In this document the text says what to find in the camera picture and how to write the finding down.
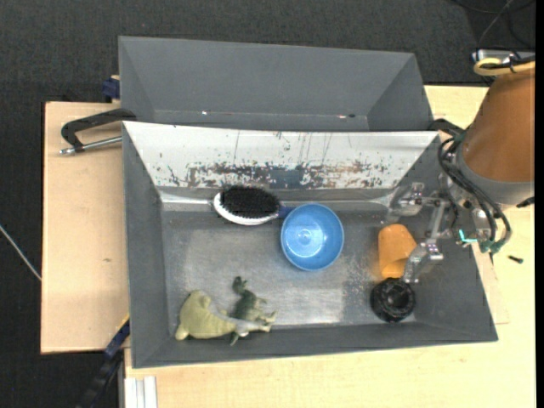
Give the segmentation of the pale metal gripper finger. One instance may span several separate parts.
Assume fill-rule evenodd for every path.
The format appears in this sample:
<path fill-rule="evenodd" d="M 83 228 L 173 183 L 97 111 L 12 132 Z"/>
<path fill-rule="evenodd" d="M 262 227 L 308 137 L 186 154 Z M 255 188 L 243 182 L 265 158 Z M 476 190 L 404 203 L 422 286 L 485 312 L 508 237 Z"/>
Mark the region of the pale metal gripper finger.
<path fill-rule="evenodd" d="M 388 204 L 390 217 L 410 217 L 422 210 L 422 198 L 425 184 L 412 182 L 401 185 L 393 194 Z"/>
<path fill-rule="evenodd" d="M 424 241 L 416 245 L 409 255 L 402 280 L 406 283 L 417 283 L 419 276 L 429 267 L 430 264 L 436 264 L 444 259 L 444 254 L 440 251 L 437 241 Z"/>

